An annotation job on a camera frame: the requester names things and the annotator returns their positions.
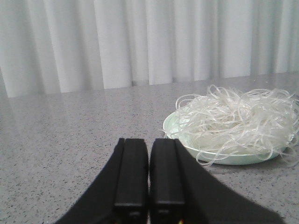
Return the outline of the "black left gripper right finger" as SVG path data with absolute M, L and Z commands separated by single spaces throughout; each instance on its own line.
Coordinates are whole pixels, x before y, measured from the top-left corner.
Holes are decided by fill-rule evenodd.
M 156 139 L 150 156 L 153 224 L 282 224 L 279 214 L 234 192 L 179 140 Z

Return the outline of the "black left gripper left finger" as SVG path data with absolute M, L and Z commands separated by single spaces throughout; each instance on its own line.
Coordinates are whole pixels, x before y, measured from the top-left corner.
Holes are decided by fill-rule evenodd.
M 148 170 L 144 140 L 120 138 L 104 168 L 57 223 L 147 223 Z

